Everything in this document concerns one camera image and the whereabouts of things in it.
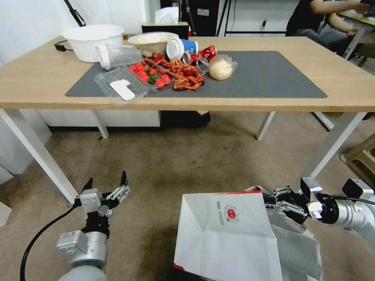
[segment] person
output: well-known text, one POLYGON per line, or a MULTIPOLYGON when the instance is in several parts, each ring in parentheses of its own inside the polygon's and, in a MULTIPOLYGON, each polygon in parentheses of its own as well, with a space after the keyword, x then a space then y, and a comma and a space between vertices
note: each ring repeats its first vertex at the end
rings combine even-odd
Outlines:
POLYGON ((289 19, 286 36, 306 36, 342 56, 358 30, 336 13, 351 9, 365 13, 370 7, 360 0, 300 0, 289 19))

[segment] stool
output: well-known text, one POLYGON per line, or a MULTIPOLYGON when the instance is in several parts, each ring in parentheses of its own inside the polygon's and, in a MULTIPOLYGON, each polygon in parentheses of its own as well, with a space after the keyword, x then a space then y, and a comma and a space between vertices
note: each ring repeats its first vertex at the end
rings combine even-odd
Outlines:
POLYGON ((362 142, 357 147, 350 150, 348 153, 341 154, 341 160, 353 167, 353 161, 361 162, 367 169, 368 172, 359 167, 355 167, 355 172, 362 177, 363 180, 367 181, 368 184, 375 184, 375 133, 362 142))

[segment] wooden table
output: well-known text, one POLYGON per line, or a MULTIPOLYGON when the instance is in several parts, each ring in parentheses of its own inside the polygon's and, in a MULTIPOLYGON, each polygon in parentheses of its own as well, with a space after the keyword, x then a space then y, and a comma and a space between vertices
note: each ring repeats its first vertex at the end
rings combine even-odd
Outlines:
MULTIPOLYGON (((57 38, 0 68, 0 116, 40 166, 72 203, 78 196, 19 108, 95 110, 227 110, 227 111, 335 111, 345 112, 319 147, 301 176, 316 176, 361 121, 375 111, 375 78, 305 37, 195 37, 199 46, 220 51, 279 51, 327 98, 142 98, 124 107, 107 98, 66 97, 65 93, 91 67, 72 52, 58 52, 57 38)), ((267 114, 258 136, 270 121, 267 114)))
POLYGON ((358 27, 357 34, 354 36, 353 40, 351 41, 343 55, 345 59, 349 59, 350 55, 354 51, 355 47, 357 46, 365 32, 373 31, 375 29, 375 20, 363 16, 357 16, 356 14, 350 13, 348 11, 339 12, 337 14, 352 22, 355 27, 358 27))

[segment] white bowl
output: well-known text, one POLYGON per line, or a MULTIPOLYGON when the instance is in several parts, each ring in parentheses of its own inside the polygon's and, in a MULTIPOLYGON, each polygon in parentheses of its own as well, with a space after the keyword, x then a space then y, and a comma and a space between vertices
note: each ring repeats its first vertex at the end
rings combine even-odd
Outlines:
POLYGON ((151 57, 152 53, 164 53, 168 40, 173 37, 178 35, 170 32, 148 32, 132 36, 128 42, 136 45, 142 51, 142 55, 151 57))
POLYGON ((95 47, 101 43, 123 45, 124 29, 117 25, 88 25, 64 32, 76 56, 85 62, 98 62, 99 56, 95 47))

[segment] soda can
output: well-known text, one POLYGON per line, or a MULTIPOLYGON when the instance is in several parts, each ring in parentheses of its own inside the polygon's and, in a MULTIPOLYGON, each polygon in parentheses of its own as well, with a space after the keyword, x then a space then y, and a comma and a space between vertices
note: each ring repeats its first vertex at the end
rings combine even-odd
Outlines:
POLYGON ((203 49, 198 54, 190 53, 186 51, 182 54, 182 61, 186 65, 191 65, 198 60, 198 58, 204 58, 208 62, 216 56, 216 48, 214 46, 208 46, 206 49, 203 49))

